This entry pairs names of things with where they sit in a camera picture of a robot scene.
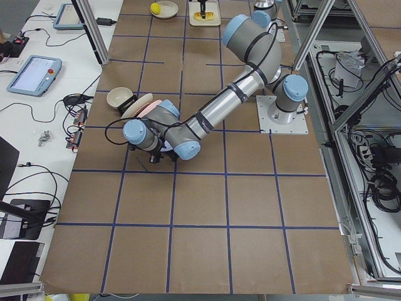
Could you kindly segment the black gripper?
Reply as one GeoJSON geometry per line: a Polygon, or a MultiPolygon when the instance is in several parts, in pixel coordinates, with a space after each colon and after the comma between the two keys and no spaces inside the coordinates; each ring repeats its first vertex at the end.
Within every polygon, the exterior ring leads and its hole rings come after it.
{"type": "Polygon", "coordinates": [[[150,154],[150,162],[152,164],[159,163],[160,159],[163,158],[161,150],[164,143],[151,130],[136,130],[130,136],[130,143],[134,149],[139,149],[150,154]]]}
{"type": "Polygon", "coordinates": [[[200,8],[202,10],[202,19],[206,19],[206,2],[207,0],[197,0],[198,3],[200,3],[200,8]]]}

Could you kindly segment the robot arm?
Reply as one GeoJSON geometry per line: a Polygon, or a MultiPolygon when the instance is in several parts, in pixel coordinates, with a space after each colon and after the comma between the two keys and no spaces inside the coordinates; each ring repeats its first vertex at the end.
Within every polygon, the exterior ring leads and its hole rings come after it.
{"type": "Polygon", "coordinates": [[[168,144],[173,161],[188,161],[201,150],[200,141],[212,132],[238,106],[264,87],[276,95],[268,108],[269,119],[286,124],[294,117],[305,99],[309,86],[300,75],[281,73],[281,47],[267,27],[273,25],[270,15],[255,11],[251,16],[239,14],[226,26],[222,42],[243,63],[243,72],[187,120],[170,100],[164,100],[144,117],[132,119],[123,126],[123,136],[134,148],[150,154],[152,163],[162,157],[168,144]]]}
{"type": "MultiPolygon", "coordinates": [[[[281,1],[254,1],[251,19],[267,28],[277,18],[281,1]]],[[[193,26],[219,26],[221,15],[217,1],[189,1],[189,19],[193,26]]]]}

